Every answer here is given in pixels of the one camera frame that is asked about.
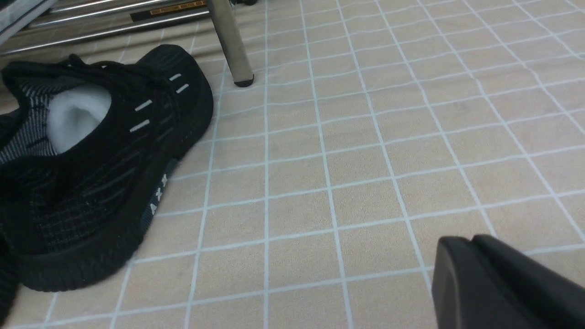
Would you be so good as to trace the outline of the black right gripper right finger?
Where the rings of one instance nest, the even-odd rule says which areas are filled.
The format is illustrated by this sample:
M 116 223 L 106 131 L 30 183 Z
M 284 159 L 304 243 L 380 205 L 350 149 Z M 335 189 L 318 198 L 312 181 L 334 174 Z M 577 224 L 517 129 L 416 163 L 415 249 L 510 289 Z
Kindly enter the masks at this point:
M 472 243 L 487 258 L 521 304 L 550 329 L 582 329 L 585 290 L 503 241 L 481 234 Z

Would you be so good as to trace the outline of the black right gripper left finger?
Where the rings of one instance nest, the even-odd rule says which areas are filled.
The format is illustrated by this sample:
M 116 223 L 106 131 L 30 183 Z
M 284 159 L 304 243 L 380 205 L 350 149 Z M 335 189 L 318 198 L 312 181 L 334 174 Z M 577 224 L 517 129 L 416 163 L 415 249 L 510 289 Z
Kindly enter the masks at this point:
M 463 237 L 437 242 L 432 297 L 441 329 L 549 329 Z

